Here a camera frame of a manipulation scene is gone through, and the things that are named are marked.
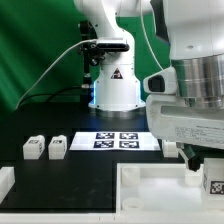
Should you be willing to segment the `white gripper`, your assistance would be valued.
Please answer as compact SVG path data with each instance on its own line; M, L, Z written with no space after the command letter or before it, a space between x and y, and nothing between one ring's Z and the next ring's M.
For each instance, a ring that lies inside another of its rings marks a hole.
M155 138L178 142L178 153L188 170L200 169L200 157L191 145L224 149L224 108L197 109L187 107L180 97L151 94L146 115Z

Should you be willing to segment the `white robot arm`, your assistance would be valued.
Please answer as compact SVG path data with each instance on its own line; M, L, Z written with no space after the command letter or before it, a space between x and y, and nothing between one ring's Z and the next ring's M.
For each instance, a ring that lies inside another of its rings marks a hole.
M151 134L196 171L196 146L224 149L224 0L74 0L99 67L89 108L144 111Z

